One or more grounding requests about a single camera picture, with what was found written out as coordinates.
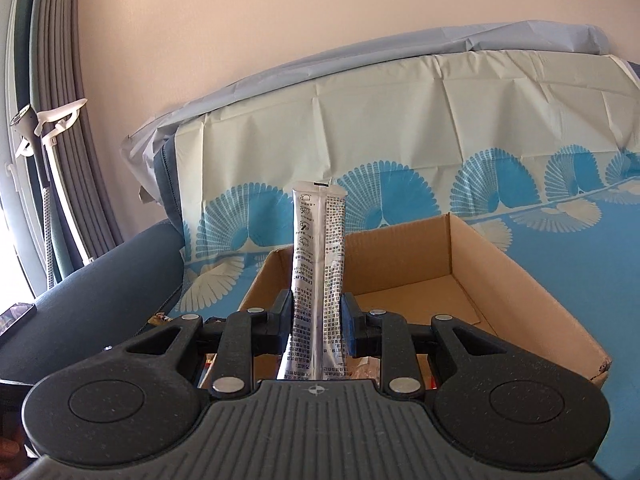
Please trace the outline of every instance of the human hand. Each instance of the human hand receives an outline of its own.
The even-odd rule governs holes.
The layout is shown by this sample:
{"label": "human hand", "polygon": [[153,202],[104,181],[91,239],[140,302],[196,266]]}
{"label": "human hand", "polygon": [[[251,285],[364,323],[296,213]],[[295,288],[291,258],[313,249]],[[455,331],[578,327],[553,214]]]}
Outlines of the human hand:
{"label": "human hand", "polygon": [[0,436],[0,480],[13,478],[28,465],[24,430],[16,429],[11,439]]}

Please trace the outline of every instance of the printed icon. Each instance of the printed icon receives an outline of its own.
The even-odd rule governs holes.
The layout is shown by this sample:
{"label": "printed icon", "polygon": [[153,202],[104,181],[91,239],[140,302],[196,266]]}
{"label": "printed icon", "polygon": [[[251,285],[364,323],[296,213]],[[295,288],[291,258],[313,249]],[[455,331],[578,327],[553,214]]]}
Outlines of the printed icon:
{"label": "printed icon", "polygon": [[315,384],[314,386],[308,388],[307,391],[310,394],[315,395],[317,397],[320,394],[324,394],[326,391],[326,388],[323,388],[322,386],[320,386],[320,384]]}

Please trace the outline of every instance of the gray curtain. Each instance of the gray curtain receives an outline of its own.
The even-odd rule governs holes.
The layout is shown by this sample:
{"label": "gray curtain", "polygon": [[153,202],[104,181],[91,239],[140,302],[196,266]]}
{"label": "gray curtain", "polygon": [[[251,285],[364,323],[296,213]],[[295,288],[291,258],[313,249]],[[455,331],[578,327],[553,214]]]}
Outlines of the gray curtain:
{"label": "gray curtain", "polygon": [[[38,93],[34,106],[48,110],[84,97],[78,0],[39,0],[34,8],[32,77]],[[74,126],[57,140],[55,149],[78,230],[89,256],[97,258],[122,243],[122,237],[100,174],[86,107]]]}

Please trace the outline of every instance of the open cardboard box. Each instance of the open cardboard box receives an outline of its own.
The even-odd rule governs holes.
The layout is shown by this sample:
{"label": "open cardboard box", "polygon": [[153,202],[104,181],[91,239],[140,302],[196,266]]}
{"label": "open cardboard box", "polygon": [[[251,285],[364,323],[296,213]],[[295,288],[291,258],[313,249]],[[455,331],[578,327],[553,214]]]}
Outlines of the open cardboard box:
{"label": "open cardboard box", "polygon": [[[273,251],[240,309],[269,309],[291,284],[292,247]],[[362,310],[384,308],[409,323],[450,314],[602,386],[611,359],[589,333],[517,263],[452,215],[346,236],[342,290]],[[418,358],[429,384],[424,356]],[[254,361],[273,379],[278,358]]]}

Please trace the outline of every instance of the wall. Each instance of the wall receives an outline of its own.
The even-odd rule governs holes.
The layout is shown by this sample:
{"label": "wall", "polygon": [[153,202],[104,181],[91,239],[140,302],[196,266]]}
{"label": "wall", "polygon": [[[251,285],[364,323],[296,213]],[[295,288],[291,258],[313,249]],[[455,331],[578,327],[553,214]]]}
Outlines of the wall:
{"label": "wall", "polygon": [[640,60],[640,0],[79,0],[82,79],[100,166],[129,238],[164,217],[119,153],[149,117],[249,74],[357,41],[443,25],[592,23]]}

